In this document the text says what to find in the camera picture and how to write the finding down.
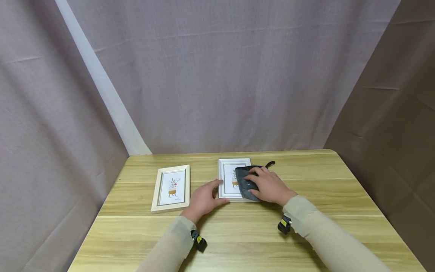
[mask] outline picture frame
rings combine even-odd
[[[254,202],[243,198],[238,190],[237,179],[235,176],[236,167],[251,165],[249,158],[218,159],[218,177],[224,182],[219,184],[218,198],[228,198],[231,202]]]
[[[190,204],[190,165],[157,171],[151,212],[182,210]]]

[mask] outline hand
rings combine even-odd
[[[189,206],[180,215],[196,225],[203,215],[213,211],[218,206],[230,202],[228,198],[215,199],[213,197],[213,190],[222,182],[223,180],[215,179],[196,189],[192,194]]]
[[[251,189],[249,192],[257,198],[276,203],[283,207],[292,197],[298,194],[287,188],[275,172],[270,172],[266,167],[254,167],[249,170],[249,173],[257,173],[256,175],[247,175],[245,179],[253,181],[259,191]]]

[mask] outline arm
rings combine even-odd
[[[189,206],[172,222],[137,272],[176,272],[180,269],[193,245],[191,230],[196,229],[203,215],[229,202],[226,198],[213,197],[214,188],[221,182],[215,179],[195,190]]]
[[[390,271],[368,248],[326,217],[307,199],[290,190],[274,172],[253,168],[248,175],[259,191],[250,192],[267,202],[284,207],[293,229],[313,246],[331,271]]]
[[[297,195],[283,208],[293,229],[312,245],[331,271],[390,271],[368,248]]]

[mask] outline light wood grain surface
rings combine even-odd
[[[135,271],[180,212],[151,214],[159,168],[190,164],[191,189],[218,176],[218,158],[250,158],[282,180],[373,251],[393,271],[424,271],[387,219],[330,150],[130,157],[87,234],[69,272]],[[180,271],[327,271],[297,234],[280,235],[281,208],[230,203],[198,224],[205,253],[192,250]]]

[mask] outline plant illustration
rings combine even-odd
[[[171,197],[171,195],[175,195],[177,196],[177,182],[179,182],[181,180],[181,178],[175,180],[175,179],[171,179],[171,185],[169,186],[169,197]]]
[[[233,170],[233,182],[232,182],[232,184],[233,184],[233,188],[235,187],[235,186],[239,186],[239,183],[237,183],[237,175],[236,175],[236,170],[234,169]]]

